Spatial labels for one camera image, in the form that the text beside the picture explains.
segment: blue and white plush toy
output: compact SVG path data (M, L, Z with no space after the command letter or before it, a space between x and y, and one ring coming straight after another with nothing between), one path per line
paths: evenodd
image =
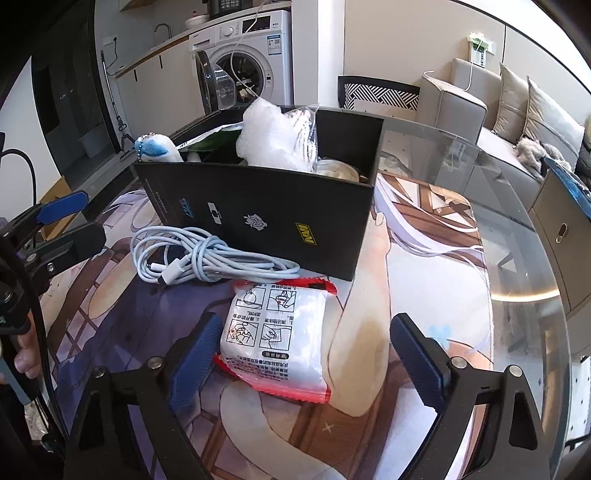
M166 135L147 134L135 141L135 150L141 161L163 161L169 163L182 162L173 141Z

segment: kitchen counter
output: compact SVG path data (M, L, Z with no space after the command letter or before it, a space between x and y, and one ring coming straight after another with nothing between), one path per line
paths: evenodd
M220 18L216 18L214 20L210 20L209 22L206 22L204 24L198 25L195 28L191 28L189 30L186 30L182 33L180 33L179 35L176 35L175 37L167 40L166 42L163 42L159 45L156 45L154 48L148 50L141 58L139 58L137 61L135 61L134 63L132 63L131 65L129 65L128 67L122 67L121 69L119 69L116 73L115 73L115 78L119 79L121 78L123 75L125 75L126 73L130 72L131 70L133 70L134 68L136 68L138 65L142 64L143 62L145 62L146 60L151 59L152 57L162 53L165 50L168 50L169 48L174 47L175 45L178 45L179 43L182 43L184 41L187 41L189 39L189 36L195 32L198 32L200 30L203 30L207 27L212 27L214 25L218 25L220 23L224 23L230 20L234 20L235 18L242 18L242 17L246 17L248 15L254 15L256 14L256 11L258 10L259 7L253 7L253 8L248 8L246 10L242 10L240 12L236 12L234 14L230 14L230 15L225 15L224 17L220 17ZM291 1L287 1L287 2L277 2L274 4L269 4L269 5L265 5L264 7L262 7L261 9L261 13L263 12L270 12L273 10L285 10L287 8L291 8Z

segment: human hand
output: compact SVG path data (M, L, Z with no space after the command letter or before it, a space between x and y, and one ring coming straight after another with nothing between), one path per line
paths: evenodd
M21 350L14 358L14 366L20 373L24 373L28 378L37 378L41 374L41 353L39 351L39 344L37 343L37 330L35 323L28 315L31 322L31 328L23 335L18 335L18 344ZM0 374L0 384L5 384L4 375Z

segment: blue logo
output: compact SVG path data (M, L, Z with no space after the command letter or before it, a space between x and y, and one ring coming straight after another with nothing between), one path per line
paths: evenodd
M187 201L187 199L181 199L181 205L183 206L183 212L185 212L185 215L187 215L188 217L191 217L193 220L195 220L195 216L193 214L193 211L191 210L191 206L189 205L189 202Z

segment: washing machine drum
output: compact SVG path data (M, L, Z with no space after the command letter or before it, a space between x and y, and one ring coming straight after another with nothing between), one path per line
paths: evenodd
M260 95L265 85L264 72L255 58L237 51L230 66L231 53L222 56L216 63L236 82L236 103L250 103L255 99L252 92Z

